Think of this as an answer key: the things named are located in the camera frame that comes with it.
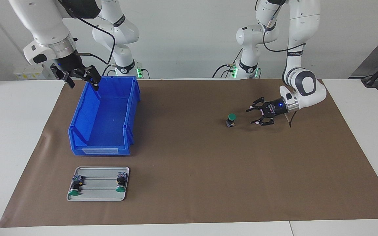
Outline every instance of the white wall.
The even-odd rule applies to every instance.
[[[1,4],[0,23],[18,48],[31,40],[6,0]],[[321,27],[307,43],[303,66],[323,79],[346,79],[378,45],[378,1],[322,0]],[[234,0],[121,0],[123,12],[140,30],[140,39],[131,44],[136,60],[150,70],[153,78],[210,77],[215,69],[234,60],[240,47],[235,40],[238,28],[256,24],[255,1]],[[288,7],[282,9],[280,39],[270,48],[286,47]],[[109,52],[94,42],[91,28],[75,19],[64,20],[78,50],[108,58]],[[99,19],[92,23],[102,22]],[[18,50],[0,42],[0,79],[9,79],[12,67],[21,62]],[[99,70],[103,64],[83,57],[86,65]],[[262,50],[260,67],[263,78],[280,78],[285,66],[285,53]]]

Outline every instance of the blue plastic bin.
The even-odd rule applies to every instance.
[[[98,91],[86,83],[68,130],[72,152],[84,156],[130,155],[140,100],[134,76],[103,76]]]

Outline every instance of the green push button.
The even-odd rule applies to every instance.
[[[71,191],[69,191],[68,195],[70,195],[70,196],[78,196],[78,195],[80,195],[80,193],[77,190],[71,190]]]
[[[120,192],[120,193],[124,193],[124,192],[125,192],[125,188],[123,188],[123,187],[118,187],[118,188],[116,189],[116,191],[117,191],[117,192]]]
[[[230,121],[235,121],[236,120],[236,115],[234,115],[233,113],[231,113],[230,115],[228,115],[228,119]]]

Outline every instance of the green led light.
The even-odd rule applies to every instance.
[[[231,75],[233,78],[236,78],[236,77],[237,77],[237,71],[238,71],[237,67],[234,66],[234,68],[233,68],[233,73],[232,73],[232,75]]]
[[[142,78],[142,71],[141,71],[141,69],[137,68],[136,70],[137,70],[136,73],[138,75],[138,78]]]

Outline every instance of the white table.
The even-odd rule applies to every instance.
[[[378,175],[378,92],[357,80],[324,80]],[[0,218],[63,86],[61,81],[0,81]],[[378,235],[378,220],[227,224],[50,226],[2,228],[0,235]]]

